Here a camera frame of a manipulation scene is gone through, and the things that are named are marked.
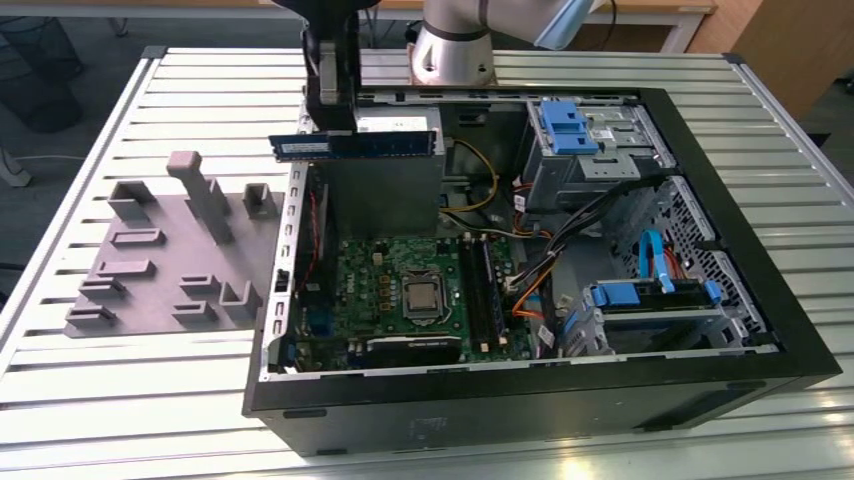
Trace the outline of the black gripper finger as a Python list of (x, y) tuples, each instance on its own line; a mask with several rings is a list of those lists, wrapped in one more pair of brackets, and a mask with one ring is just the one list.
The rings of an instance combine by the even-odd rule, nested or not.
[(303, 35), (307, 70), (306, 109), (321, 131), (357, 130), (355, 110), (362, 87), (359, 35), (318, 39)]

